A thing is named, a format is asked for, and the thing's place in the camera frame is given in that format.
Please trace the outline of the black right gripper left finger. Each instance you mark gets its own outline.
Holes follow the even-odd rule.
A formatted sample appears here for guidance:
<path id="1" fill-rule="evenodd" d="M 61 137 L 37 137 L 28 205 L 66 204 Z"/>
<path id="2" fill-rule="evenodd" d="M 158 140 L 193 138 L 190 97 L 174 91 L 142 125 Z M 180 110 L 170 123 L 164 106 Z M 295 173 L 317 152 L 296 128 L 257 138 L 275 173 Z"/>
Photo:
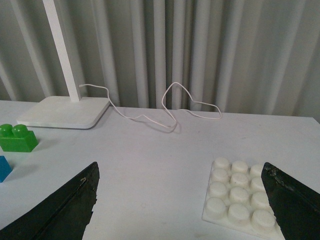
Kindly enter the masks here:
<path id="1" fill-rule="evenodd" d="M 2 240 L 81 240 L 97 201 L 100 172 L 91 163 L 0 231 Z"/>

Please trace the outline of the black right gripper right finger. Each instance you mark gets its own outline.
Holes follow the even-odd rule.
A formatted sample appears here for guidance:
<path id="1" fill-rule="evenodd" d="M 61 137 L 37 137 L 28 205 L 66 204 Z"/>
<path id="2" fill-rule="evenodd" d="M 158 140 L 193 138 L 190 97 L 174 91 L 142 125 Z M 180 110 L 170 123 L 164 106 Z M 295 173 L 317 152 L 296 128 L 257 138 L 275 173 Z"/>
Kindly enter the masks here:
<path id="1" fill-rule="evenodd" d="M 320 194 L 265 162 L 261 179 L 286 240 L 320 238 Z"/>

